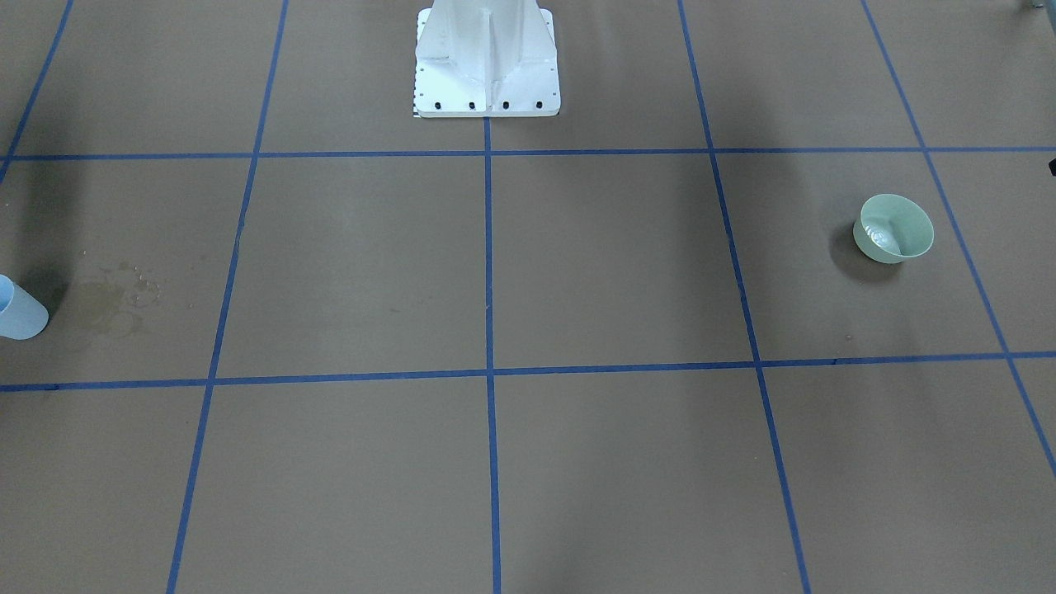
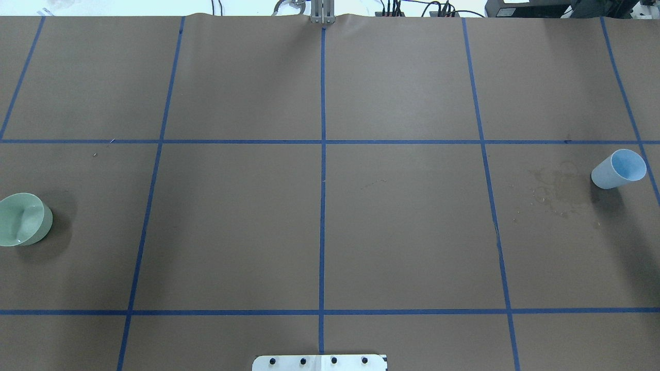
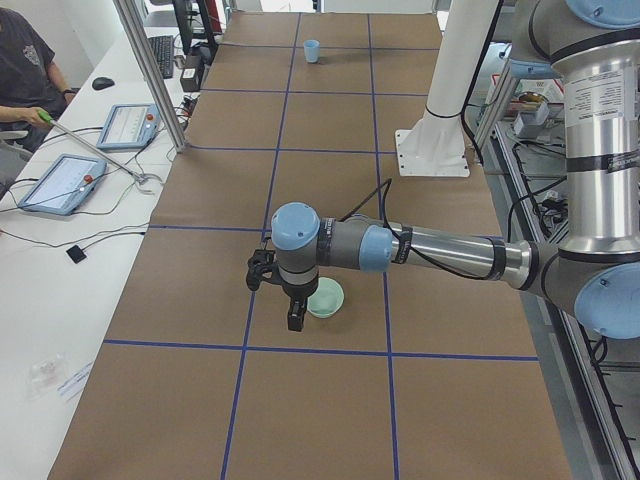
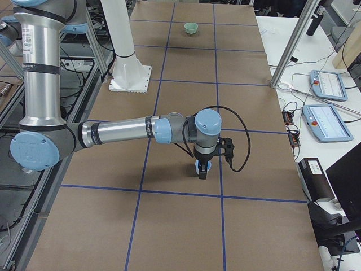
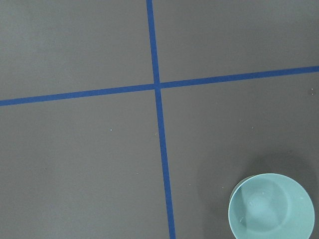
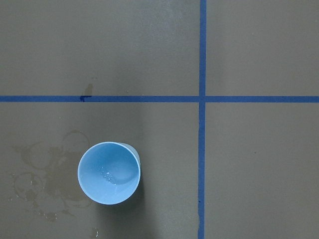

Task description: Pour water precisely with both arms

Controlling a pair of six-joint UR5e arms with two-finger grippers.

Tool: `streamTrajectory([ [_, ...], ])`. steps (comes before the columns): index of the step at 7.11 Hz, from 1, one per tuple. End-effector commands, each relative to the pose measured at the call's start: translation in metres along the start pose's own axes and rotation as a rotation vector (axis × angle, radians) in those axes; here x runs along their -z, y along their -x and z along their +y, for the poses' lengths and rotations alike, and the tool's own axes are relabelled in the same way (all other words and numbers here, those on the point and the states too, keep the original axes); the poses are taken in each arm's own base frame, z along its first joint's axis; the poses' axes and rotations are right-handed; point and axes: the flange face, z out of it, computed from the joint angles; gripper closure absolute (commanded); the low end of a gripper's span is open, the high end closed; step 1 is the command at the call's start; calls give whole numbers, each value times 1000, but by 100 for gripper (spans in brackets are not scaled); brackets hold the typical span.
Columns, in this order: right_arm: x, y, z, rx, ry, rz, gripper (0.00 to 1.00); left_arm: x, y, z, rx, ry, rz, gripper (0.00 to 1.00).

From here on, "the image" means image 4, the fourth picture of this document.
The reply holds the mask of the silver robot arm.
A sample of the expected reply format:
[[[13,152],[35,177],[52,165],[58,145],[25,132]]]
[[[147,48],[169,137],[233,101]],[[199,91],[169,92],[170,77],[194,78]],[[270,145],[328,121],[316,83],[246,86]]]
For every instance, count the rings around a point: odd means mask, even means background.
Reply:
[[[200,179],[219,154],[222,119],[203,109],[195,116],[179,113],[118,122],[68,123],[60,111],[61,32],[85,32],[85,1],[14,1],[21,24],[25,116],[10,151],[22,167],[42,171],[82,149],[108,142],[154,138],[161,144],[192,143]]]

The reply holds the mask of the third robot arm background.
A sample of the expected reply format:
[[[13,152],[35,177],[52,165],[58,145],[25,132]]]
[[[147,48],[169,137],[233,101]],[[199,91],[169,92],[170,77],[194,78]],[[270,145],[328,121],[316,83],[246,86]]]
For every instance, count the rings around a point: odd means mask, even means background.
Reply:
[[[13,15],[1,18],[1,42],[9,47],[15,41],[22,40],[21,24]]]

